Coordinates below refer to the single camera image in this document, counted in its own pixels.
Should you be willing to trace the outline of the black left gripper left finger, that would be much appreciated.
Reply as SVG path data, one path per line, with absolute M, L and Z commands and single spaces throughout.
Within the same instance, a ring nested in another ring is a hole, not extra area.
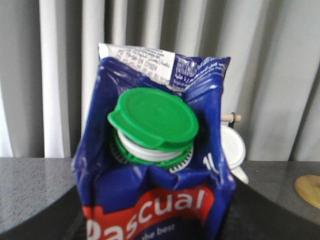
M 73 186 L 54 203 L 0 234 L 2 240 L 85 240 L 86 220 Z

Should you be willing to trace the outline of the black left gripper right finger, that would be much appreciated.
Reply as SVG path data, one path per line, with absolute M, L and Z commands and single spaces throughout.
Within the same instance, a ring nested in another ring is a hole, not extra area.
M 318 240 L 320 226 L 237 181 L 226 217 L 227 240 Z

